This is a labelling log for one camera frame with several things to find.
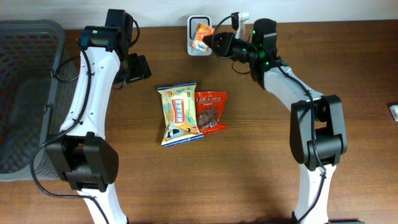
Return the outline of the orange tissue pack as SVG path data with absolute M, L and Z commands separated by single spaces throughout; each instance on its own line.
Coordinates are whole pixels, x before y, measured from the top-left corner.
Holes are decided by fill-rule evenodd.
M 212 35 L 214 31 L 215 29 L 212 26 L 198 23 L 193 35 L 193 39 L 190 42 L 191 48 L 201 52 L 207 52 L 209 47 L 203 42 L 203 38 L 206 35 Z

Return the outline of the red snack bag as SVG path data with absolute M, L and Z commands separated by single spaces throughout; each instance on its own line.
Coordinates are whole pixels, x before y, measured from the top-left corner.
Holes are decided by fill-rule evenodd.
M 224 91 L 201 91 L 195 93 L 197 125 L 204 135 L 227 129 L 220 121 L 228 98 Z

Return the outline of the yellow wet wipes pack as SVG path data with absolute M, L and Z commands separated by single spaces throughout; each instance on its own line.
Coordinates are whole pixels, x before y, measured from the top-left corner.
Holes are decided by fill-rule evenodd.
M 204 138 L 204 134 L 200 132 L 197 125 L 196 86 L 196 82 L 189 82 L 157 88 L 161 95 L 165 119 L 162 147 L 175 146 Z

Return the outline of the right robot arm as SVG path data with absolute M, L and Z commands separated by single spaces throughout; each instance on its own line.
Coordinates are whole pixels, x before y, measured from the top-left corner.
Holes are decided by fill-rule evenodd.
M 343 106 L 336 95 L 325 96 L 301 81 L 277 54 L 277 23 L 258 19 L 251 40 L 214 31 L 203 41 L 219 58 L 248 63 L 260 87 L 290 111 L 290 150 L 300 168 L 294 223 L 329 223 L 330 184 L 348 147 Z

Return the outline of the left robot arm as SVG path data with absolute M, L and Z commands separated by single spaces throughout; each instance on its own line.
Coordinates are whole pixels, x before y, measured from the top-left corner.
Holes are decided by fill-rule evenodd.
M 129 53 L 139 30 L 122 9 L 110 9 L 104 26 L 80 34 L 80 72 L 69 112 L 58 136 L 45 144 L 59 178 L 82 198 L 95 223 L 128 223 L 116 194 L 119 157 L 105 141 L 105 119 L 114 84 L 149 78 L 145 56 Z

